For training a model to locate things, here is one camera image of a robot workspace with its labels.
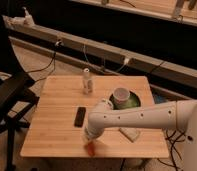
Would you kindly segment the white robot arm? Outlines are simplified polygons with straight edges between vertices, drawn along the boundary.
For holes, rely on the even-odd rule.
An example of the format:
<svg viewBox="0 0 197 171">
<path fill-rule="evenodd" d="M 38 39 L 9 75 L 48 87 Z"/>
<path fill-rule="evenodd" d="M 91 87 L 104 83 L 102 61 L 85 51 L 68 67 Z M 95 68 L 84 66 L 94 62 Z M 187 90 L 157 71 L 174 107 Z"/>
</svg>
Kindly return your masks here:
<svg viewBox="0 0 197 171">
<path fill-rule="evenodd" d="M 103 99 L 88 114 L 85 136 L 100 137 L 105 128 L 131 127 L 176 129 L 186 135 L 184 171 L 197 171 L 197 100 L 180 100 L 114 110 L 110 100 Z"/>
</svg>

